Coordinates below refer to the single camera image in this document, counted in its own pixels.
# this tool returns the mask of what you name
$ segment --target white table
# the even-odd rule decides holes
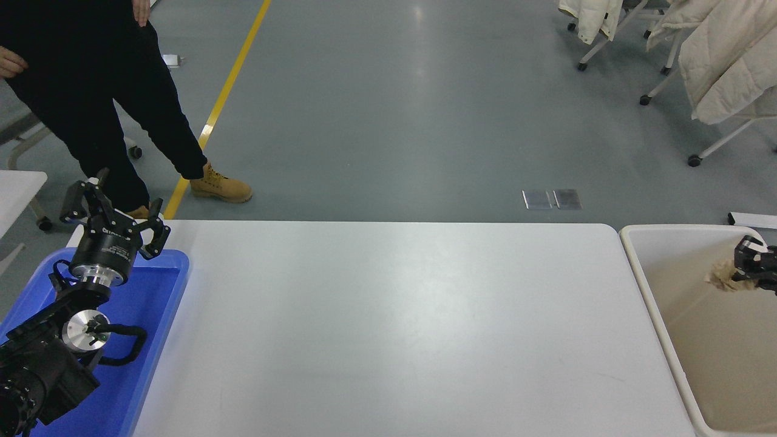
[[[46,182],[46,173],[0,170],[0,237]]]
[[[168,224],[136,437],[694,435],[605,225]]]

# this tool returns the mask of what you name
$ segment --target human hand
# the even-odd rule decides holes
[[[29,67],[27,61],[22,59],[21,56],[0,46],[0,78],[10,79],[16,77],[19,73],[24,73],[24,70]]]
[[[151,15],[151,0],[132,0],[132,12],[135,14],[135,21],[145,27]]]

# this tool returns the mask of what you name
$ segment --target boot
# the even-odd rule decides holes
[[[219,198],[229,203],[247,202],[252,196],[253,191],[248,184],[237,179],[224,177],[211,167],[208,161],[203,167],[205,176],[202,179],[192,179],[189,185],[192,187],[192,194],[199,198]]]
[[[141,219],[148,220],[149,212],[148,212],[148,208],[146,208],[145,206],[141,206],[140,208],[133,209],[132,211],[127,212],[125,214],[129,215],[135,220],[141,220]]]

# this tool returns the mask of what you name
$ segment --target robot gripper in bin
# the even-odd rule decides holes
[[[145,222],[113,209],[102,191],[106,177],[103,170],[68,188],[60,220],[83,225],[84,235],[71,261],[54,263],[49,275],[54,302],[0,344],[0,437],[29,436],[38,421],[50,424],[99,386],[92,374],[98,364],[125,365],[143,348],[142,327],[112,324],[98,307],[108,302],[111,287],[127,282],[138,252],[147,260],[161,253],[170,228],[159,218],[162,199],[152,202]],[[144,244],[146,229],[153,237]],[[71,277],[61,273],[61,265]],[[103,356],[111,334],[135,337],[127,356]]]
[[[745,236],[733,251],[733,265],[737,272],[734,281],[753,280],[759,288],[772,290],[777,295],[777,246],[767,246],[757,238]]]

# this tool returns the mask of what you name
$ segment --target crumpled paper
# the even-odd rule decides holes
[[[713,269],[704,277],[704,282],[724,292],[755,290],[758,287],[758,282],[752,279],[734,281],[731,279],[734,273],[737,273],[737,268],[734,267],[733,260],[721,260],[713,264]]]

